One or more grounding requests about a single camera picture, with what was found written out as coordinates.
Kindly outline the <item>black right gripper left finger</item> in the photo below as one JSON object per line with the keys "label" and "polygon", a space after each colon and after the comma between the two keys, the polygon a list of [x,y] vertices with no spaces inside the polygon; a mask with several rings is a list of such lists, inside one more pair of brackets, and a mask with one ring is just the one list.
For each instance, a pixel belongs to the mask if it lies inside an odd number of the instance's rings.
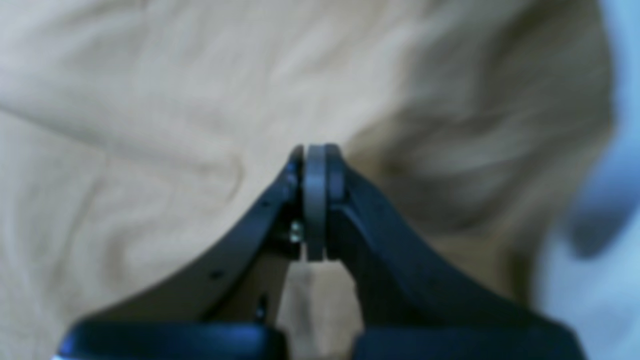
{"label": "black right gripper left finger", "polygon": [[275,327],[293,262],[324,257],[326,148],[297,146],[216,244],[173,275],[80,319],[57,360],[288,360]]}

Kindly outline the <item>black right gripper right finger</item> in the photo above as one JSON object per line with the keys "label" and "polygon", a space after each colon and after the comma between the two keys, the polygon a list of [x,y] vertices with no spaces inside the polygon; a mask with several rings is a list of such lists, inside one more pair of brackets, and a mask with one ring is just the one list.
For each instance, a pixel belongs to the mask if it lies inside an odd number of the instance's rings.
{"label": "black right gripper right finger", "polygon": [[498,296],[432,250],[327,145],[327,255],[352,276],[354,360],[583,360],[572,332]]}

